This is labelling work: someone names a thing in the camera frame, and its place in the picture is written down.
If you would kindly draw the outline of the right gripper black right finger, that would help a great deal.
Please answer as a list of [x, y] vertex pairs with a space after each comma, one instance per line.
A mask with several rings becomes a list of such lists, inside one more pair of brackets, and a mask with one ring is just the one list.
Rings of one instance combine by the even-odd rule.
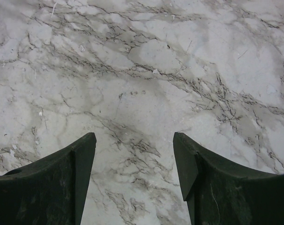
[[237, 164], [184, 133], [173, 149], [193, 225], [284, 225], [284, 174]]

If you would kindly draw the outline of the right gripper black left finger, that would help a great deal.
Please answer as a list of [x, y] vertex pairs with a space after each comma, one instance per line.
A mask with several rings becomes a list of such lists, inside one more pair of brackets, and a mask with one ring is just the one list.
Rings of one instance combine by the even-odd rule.
[[89, 132], [0, 176], [0, 225], [79, 225], [96, 149]]

